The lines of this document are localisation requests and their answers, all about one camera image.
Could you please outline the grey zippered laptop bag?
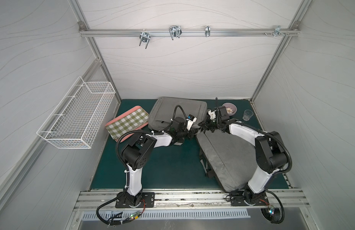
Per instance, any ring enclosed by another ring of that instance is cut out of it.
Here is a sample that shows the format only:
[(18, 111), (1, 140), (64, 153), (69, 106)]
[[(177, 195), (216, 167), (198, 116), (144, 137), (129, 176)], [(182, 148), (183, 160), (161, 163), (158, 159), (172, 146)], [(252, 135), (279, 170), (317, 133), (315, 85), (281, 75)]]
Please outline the grey zippered laptop bag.
[(199, 100), (173, 97), (160, 97), (156, 101), (149, 114), (148, 127), (156, 131), (161, 131), (166, 128), (171, 123), (177, 105), (183, 108), (187, 116), (193, 115), (197, 118), (192, 128), (200, 128), (198, 124), (202, 122), (207, 115), (207, 103)]

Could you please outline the grey laptop sleeve bag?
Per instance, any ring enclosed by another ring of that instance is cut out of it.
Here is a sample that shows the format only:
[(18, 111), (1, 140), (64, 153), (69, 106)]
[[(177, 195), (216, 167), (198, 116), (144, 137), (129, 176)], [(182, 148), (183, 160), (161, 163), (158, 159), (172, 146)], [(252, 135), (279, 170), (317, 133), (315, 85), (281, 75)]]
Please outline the grey laptop sleeve bag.
[(196, 138), (221, 188), (226, 192), (243, 189), (258, 167), (255, 147), (219, 130), (201, 132)]

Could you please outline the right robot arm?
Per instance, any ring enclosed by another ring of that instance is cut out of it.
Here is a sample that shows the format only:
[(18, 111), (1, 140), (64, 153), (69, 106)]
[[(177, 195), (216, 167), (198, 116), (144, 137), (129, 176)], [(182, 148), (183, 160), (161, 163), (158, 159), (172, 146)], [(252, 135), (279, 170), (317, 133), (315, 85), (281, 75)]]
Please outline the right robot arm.
[(230, 118), (224, 106), (208, 110), (197, 135), (206, 175), (226, 192), (242, 191), (253, 205), (277, 174), (291, 170), (292, 159), (278, 132), (266, 132)]

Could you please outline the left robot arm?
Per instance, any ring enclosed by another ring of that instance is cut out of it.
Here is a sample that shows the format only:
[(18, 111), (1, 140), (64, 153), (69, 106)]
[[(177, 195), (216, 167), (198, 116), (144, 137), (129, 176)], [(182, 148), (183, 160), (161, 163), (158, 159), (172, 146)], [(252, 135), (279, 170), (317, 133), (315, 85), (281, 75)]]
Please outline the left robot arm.
[(131, 135), (130, 140), (122, 152), (117, 151), (117, 155), (125, 166), (126, 185), (123, 195), (132, 207), (138, 206), (142, 200), (143, 167), (149, 161), (153, 149), (181, 145), (186, 139), (194, 138), (198, 133), (198, 129), (193, 127), (196, 122), (196, 117), (188, 115), (186, 118), (173, 118), (161, 132), (135, 130), (127, 133)]

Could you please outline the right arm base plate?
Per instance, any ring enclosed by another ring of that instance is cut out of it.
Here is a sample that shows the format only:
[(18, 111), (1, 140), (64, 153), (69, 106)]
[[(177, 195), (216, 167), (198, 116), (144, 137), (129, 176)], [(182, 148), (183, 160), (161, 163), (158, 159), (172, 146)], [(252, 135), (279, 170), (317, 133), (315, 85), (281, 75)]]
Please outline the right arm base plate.
[(255, 194), (248, 189), (232, 191), (226, 195), (224, 200), (233, 207), (267, 206), (269, 203), (265, 192)]

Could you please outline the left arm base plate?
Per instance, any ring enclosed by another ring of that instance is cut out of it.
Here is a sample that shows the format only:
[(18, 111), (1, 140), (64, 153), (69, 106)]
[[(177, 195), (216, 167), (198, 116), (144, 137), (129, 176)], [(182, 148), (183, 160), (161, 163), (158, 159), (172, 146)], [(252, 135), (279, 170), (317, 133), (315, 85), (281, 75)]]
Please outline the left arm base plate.
[(154, 192), (139, 192), (132, 196), (128, 192), (120, 192), (117, 195), (115, 208), (153, 208), (154, 207)]

